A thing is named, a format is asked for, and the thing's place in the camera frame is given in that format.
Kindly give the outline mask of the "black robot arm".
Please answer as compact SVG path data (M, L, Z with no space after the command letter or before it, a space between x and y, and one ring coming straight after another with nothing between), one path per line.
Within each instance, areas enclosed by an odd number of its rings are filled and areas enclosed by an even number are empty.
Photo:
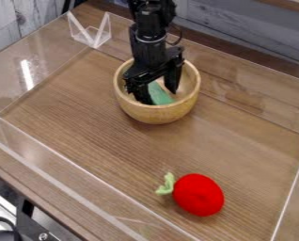
M177 16L174 0L127 0L134 17L130 43L134 63L123 74L126 89L143 104L153 104L150 84L161 77L166 88L177 93L185 63L182 38L167 48L167 29Z

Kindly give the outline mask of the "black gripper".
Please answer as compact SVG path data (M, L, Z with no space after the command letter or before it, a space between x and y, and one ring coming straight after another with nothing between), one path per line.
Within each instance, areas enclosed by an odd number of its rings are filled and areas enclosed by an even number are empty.
M134 64L123 75L127 91L135 94L143 104L153 104L149 84L165 78L165 86L177 93L185 62L182 46L166 47L166 40L145 41L135 34L130 36Z

